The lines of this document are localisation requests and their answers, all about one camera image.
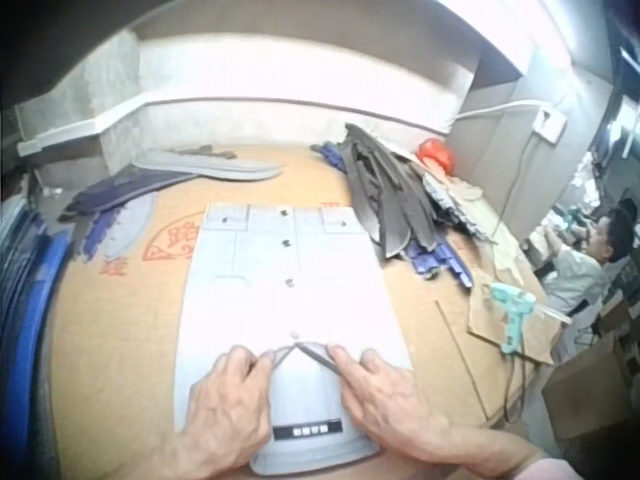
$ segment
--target teal glue gun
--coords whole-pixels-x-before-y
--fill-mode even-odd
[[[502,344],[502,353],[509,355],[517,352],[522,341],[522,328],[528,315],[533,313],[536,297],[517,287],[504,283],[492,283],[489,286],[491,298],[499,303],[507,313],[507,338]]]

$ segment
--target hand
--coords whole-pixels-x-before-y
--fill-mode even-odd
[[[342,376],[342,403],[356,427],[374,441],[430,463],[444,463],[449,421],[420,397],[413,373],[386,363],[374,350],[356,362],[342,347],[329,355]]]
[[[182,437],[194,478],[244,465],[269,441],[272,371],[272,352],[256,359],[234,347],[191,387]]]

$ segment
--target electrical outlet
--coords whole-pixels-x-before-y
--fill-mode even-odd
[[[564,113],[554,108],[541,108],[533,122],[533,131],[552,145],[557,145],[566,125]]]

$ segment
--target wooden table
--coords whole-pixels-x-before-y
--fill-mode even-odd
[[[75,261],[67,269],[51,314],[52,403],[63,478],[93,478],[171,434],[182,294],[210,202],[350,204],[344,176],[306,149],[224,149],[280,160],[285,171],[265,182],[197,179],[159,192],[150,225],[126,255],[110,263],[100,256]],[[473,242],[457,235],[450,240],[468,266],[492,271]],[[528,265],[521,262],[519,271],[525,288],[539,295]],[[399,260],[385,266],[384,276],[430,404],[456,423],[495,422],[509,362],[496,346],[467,334],[468,296],[448,272],[427,282]],[[518,373],[512,394],[521,382]],[[320,477],[400,480],[419,468],[385,453]],[[252,475],[246,469],[232,476]]]

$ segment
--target red object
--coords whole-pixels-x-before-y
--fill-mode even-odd
[[[416,157],[422,163],[424,163],[425,158],[430,158],[440,165],[447,175],[453,174],[453,153],[442,141],[436,138],[429,138],[422,142],[418,147]]]

